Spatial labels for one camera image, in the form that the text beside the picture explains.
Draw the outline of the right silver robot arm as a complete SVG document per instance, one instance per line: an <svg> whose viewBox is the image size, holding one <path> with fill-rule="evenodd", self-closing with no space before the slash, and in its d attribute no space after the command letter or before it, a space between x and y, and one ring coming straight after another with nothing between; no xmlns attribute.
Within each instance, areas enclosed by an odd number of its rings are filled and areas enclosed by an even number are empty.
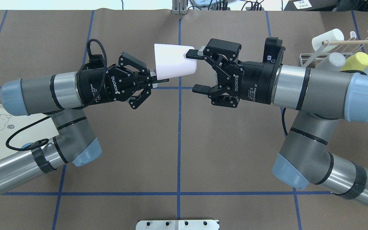
<svg viewBox="0 0 368 230"><path fill-rule="evenodd" d="M185 57L206 61L216 72L213 87L196 84L214 106L236 108L240 100L297 110L272 167L273 175L296 189L322 186L368 206L368 169L327 151L340 119L368 122L368 75L283 65L285 47L266 38L262 62L240 61L241 44L210 39Z"/></svg>

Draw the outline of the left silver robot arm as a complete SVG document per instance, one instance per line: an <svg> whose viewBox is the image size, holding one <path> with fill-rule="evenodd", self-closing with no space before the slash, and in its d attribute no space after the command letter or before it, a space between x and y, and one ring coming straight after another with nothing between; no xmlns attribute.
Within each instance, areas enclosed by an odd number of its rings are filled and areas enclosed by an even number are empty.
<svg viewBox="0 0 368 230"><path fill-rule="evenodd" d="M4 84L0 104L0 195L67 163L83 166L101 156L83 108L127 101L137 109L165 72L122 52L107 66L91 54L77 72Z"/></svg>

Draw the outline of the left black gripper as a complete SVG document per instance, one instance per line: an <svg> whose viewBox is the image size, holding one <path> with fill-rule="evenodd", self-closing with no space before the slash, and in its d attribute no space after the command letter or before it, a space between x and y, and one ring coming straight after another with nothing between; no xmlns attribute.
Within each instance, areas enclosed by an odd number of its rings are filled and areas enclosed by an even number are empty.
<svg viewBox="0 0 368 230"><path fill-rule="evenodd" d="M122 52L118 64L113 64L104 72L104 68L89 69L89 64L76 74L76 86L85 106L128 101L132 109L137 109L150 95L151 89L158 83L169 79L154 79L154 70L137 58Z"/></svg>

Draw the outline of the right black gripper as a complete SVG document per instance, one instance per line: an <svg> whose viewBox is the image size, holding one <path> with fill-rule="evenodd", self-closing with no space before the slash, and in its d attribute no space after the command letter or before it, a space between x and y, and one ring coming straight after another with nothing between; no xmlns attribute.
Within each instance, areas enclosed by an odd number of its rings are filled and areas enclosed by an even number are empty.
<svg viewBox="0 0 368 230"><path fill-rule="evenodd" d="M210 39L199 50L189 49L187 59L205 60L216 72L217 84L195 84L193 93L207 95L212 105L235 108L240 100L271 104L279 64L240 61L241 44Z"/></svg>

